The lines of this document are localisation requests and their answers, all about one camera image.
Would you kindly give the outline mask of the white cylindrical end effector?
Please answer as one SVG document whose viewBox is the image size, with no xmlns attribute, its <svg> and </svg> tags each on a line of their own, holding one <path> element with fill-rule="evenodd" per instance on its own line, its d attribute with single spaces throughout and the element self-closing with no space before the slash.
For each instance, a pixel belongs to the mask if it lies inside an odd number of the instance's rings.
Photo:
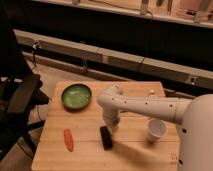
<svg viewBox="0 0 213 171">
<path fill-rule="evenodd" d="M 120 113 L 117 109 L 104 108 L 103 120 L 110 129 L 115 129 L 120 122 Z"/>
</svg>

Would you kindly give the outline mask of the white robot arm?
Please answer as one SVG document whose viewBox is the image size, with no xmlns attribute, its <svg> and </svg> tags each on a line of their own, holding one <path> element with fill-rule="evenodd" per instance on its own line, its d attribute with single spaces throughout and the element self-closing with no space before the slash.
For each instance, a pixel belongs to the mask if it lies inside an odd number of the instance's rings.
<svg viewBox="0 0 213 171">
<path fill-rule="evenodd" d="M 97 97 L 103 120 L 111 132 L 124 110 L 174 123 L 180 138 L 178 171 L 213 171 L 213 94 L 194 99 L 125 96 L 119 86 Z"/>
</svg>

